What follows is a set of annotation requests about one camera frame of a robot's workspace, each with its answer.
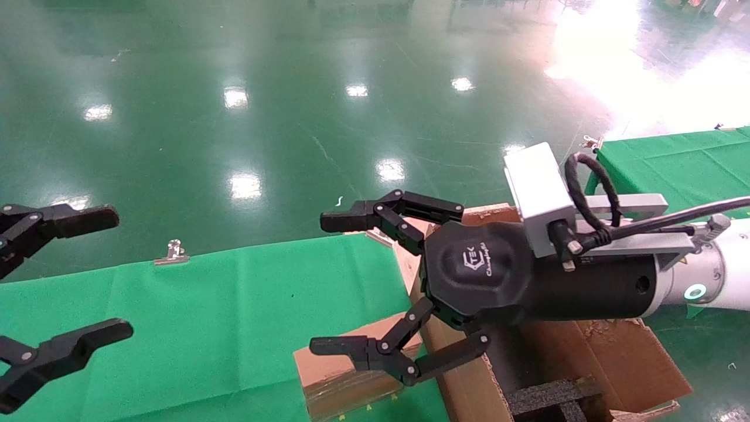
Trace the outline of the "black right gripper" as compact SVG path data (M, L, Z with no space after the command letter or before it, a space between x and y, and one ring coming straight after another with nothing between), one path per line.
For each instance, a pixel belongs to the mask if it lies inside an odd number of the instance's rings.
M431 196L392 190L357 200L341 213L321 213L327 233L378 228L413 256L421 256L421 288L413 305L383 336L312 338L317 356L342 355L356 371L384 371L405 386L434 379L484 355L479 331L413 360L404 347L434 314L453 329L471 324L637 318L651 306L657 268L653 256L587 257L566 271L554 254L536 257L520 223L466 226L464 207ZM424 240L404 218L442 225Z

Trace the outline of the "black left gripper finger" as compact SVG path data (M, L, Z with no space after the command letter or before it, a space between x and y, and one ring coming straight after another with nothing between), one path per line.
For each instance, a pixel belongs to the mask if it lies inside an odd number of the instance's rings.
M120 225L113 206L73 209L70 204L27 207L5 204L1 213L1 278L54 239L102 232Z
M2 413L17 411L47 383L85 369L99 348L133 334L128 321L112 318L54 336L37 347L2 336L1 358L8 365L1 377Z

